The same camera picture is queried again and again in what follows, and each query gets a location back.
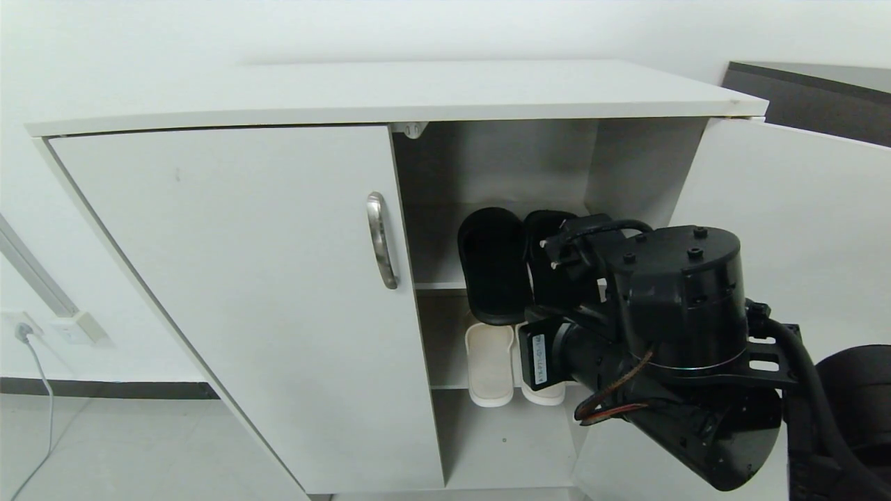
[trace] sticker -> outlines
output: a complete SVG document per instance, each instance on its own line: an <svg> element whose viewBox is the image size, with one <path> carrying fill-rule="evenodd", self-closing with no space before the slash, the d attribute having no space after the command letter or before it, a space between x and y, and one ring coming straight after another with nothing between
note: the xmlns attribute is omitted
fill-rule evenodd
<svg viewBox="0 0 891 501"><path fill-rule="evenodd" d="M548 380L548 355L544 349L544 334L532 336L532 363L535 366L535 384Z"/></svg>

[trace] wall outlet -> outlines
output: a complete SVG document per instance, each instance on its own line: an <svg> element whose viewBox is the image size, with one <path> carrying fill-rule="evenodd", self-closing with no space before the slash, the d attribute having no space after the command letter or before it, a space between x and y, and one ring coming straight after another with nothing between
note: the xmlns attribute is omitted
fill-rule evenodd
<svg viewBox="0 0 891 501"><path fill-rule="evenodd" d="M74 316L56 318L50 321L53 329L71 344L95 344L108 337L93 316L85 311L78 311Z"/></svg>
<svg viewBox="0 0 891 501"><path fill-rule="evenodd" d="M0 319L2 319L3 325L3 330L0 332L2 332L4 336L14 336L15 328L18 324L28 324L31 326L31 329L34 331L35 335L44 335L44 331L40 328L40 325L37 325L37 322L35 322L34 319L31 318L24 311L5 309L0 312Z"/></svg>

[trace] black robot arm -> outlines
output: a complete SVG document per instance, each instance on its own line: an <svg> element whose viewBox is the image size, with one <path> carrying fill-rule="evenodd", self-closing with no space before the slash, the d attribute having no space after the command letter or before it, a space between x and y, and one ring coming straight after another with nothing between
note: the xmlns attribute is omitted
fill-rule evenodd
<svg viewBox="0 0 891 501"><path fill-rule="evenodd" d="M592 294L571 311L527 310L532 390L581 382L593 392L582 425L623 418L723 491L764 465L785 418L790 499L891 500L891 346L814 366L797 325L746 299L740 241L722 229L597 215L541 244Z"/></svg>

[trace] cabinet door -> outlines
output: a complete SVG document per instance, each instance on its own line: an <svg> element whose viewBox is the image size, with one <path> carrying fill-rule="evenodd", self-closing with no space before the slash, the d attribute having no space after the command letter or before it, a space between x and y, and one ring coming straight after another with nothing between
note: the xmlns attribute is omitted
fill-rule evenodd
<svg viewBox="0 0 891 501"><path fill-rule="evenodd" d="M742 242L746 295L801 324L814 361L891 343L891 149L742 119L709 121L671 225ZM788 499L786 435L755 477L718 493L619 420L593 426L575 480L591 499Z"/></svg>
<svg viewBox="0 0 891 501"><path fill-rule="evenodd" d="M746 295L801 324L814 361L891 342L891 148L712 119L671 224L734 232Z"/></svg>
<svg viewBox="0 0 891 501"><path fill-rule="evenodd" d="M443 487L386 127L50 145L134 272L307 492ZM372 251L371 192L387 204L395 290Z"/></svg>

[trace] metal door handle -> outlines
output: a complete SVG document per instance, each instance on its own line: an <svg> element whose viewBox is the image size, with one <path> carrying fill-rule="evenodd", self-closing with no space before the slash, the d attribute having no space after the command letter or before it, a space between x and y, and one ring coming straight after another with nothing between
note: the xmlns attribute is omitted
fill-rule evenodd
<svg viewBox="0 0 891 501"><path fill-rule="evenodd" d="M388 289L396 289L396 276L393 275L393 263L389 259L387 234L384 232L383 217L384 195L372 192L368 195L365 207L368 210L368 227L372 230L372 247L374 258L378 261L380 278Z"/></svg>

